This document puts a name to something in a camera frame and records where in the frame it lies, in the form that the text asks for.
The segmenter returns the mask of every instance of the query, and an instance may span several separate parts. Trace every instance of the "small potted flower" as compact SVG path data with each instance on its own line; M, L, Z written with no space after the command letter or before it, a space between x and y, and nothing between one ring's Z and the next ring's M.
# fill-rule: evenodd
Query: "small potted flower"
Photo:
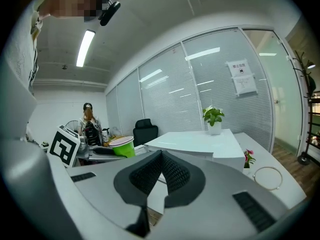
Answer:
M219 135L221 133L221 122L225 114L222 109L217 109L212 106L202 110L204 121L208 124L210 135Z
M254 162L256 161L256 159L251 156L253 154L254 154L253 150L246 149L244 151L244 156L245 156L245 163L244 163L244 169L243 169L244 172L249 171L250 164L253 165Z

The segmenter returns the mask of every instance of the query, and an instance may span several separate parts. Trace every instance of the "chair headrest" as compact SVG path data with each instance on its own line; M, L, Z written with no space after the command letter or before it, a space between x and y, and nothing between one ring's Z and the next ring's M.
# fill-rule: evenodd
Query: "chair headrest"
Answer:
M141 129L141 128L149 128L152 126L150 118L138 120L135 123L135 128Z

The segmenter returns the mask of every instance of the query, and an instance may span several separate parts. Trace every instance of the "black office chair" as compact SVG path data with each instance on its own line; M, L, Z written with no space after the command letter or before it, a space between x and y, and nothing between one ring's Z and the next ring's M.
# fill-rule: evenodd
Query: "black office chair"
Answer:
M152 125L149 118L137 121L133 129L133 145L136 147L154 140L158 137L158 132L158 126Z

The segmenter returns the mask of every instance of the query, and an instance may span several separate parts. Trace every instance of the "backpack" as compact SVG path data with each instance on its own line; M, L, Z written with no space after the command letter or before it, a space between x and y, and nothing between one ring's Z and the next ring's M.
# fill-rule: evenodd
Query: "backpack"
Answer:
M99 131L91 121L86 122L83 131L88 139L89 146L101 146Z

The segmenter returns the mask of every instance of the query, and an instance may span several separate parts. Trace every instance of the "green bucket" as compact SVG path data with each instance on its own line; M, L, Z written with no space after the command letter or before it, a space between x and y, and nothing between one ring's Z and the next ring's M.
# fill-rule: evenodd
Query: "green bucket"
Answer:
M109 144L117 156L131 158L136 156L134 147L134 137L123 137L112 141Z

